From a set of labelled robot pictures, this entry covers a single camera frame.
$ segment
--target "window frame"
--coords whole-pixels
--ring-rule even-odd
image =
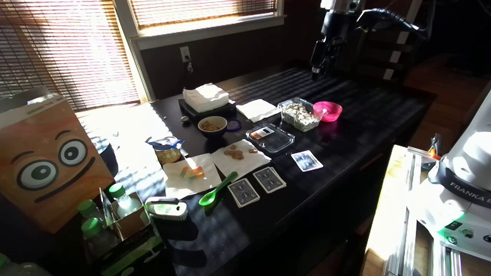
[[[230,33],[240,33],[247,30],[267,29],[283,26],[286,23],[284,1],[278,0],[278,10],[267,15],[250,15],[241,21],[237,20],[209,20],[206,26],[197,27],[189,24],[189,29],[146,33],[138,29],[135,13],[132,12],[129,0],[114,0],[115,10],[121,24],[121,29],[128,40],[131,40],[140,50],[192,43],[198,40],[223,36]]]

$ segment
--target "card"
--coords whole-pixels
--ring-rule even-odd
[[[253,173],[253,176],[267,193],[273,193],[279,188],[287,187],[287,182],[278,174],[275,167],[266,167],[263,170],[258,170]]]
[[[230,190],[230,193],[240,208],[243,208],[252,202],[256,202],[261,197],[258,194],[258,191],[252,187],[249,179],[246,179],[246,178],[229,184],[227,188]]]
[[[292,158],[302,171],[324,167],[322,162],[310,150],[292,153]]]

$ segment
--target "floor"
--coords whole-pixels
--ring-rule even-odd
[[[431,136],[439,133],[442,153],[448,151],[487,96],[485,90],[490,90],[490,78],[456,73],[447,66],[448,58],[439,55],[427,59],[410,70],[404,81],[407,87],[436,95],[410,141],[413,147],[428,148]],[[356,257],[364,254],[370,222],[364,220],[355,233],[358,240],[341,242],[309,271],[309,276],[359,274]]]

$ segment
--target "pink container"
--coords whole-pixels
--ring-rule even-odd
[[[318,101],[313,104],[313,113],[316,116],[322,116],[321,121],[327,121],[327,122],[336,121],[339,118],[339,115],[342,113],[342,105],[339,105],[333,101]]]

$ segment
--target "black table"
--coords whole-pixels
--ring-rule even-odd
[[[272,158],[269,165],[287,181],[287,188],[267,194],[252,174],[247,179],[261,194],[261,201],[238,208],[233,197],[224,193],[223,201],[210,214],[198,207],[200,196],[187,201],[190,216],[186,224],[160,222],[164,239],[169,239],[169,254],[174,254],[177,274],[230,273],[252,248],[261,248],[284,230],[292,227],[309,207],[333,191],[342,179],[358,173],[365,161],[396,135],[411,133],[428,107],[428,98],[404,90],[347,81],[342,76],[324,76],[313,81],[307,67],[276,67],[247,76],[220,82],[237,102],[264,98],[273,104],[301,96],[315,102],[332,99],[344,105],[336,122],[319,124],[310,132],[295,133],[295,144]],[[180,96],[154,102],[154,109],[166,116],[171,130],[184,139],[190,155],[206,151],[206,139],[194,125],[183,125]],[[243,119],[243,128],[226,133],[227,142],[244,138],[252,124]],[[312,150],[324,168],[302,173],[292,151]]]

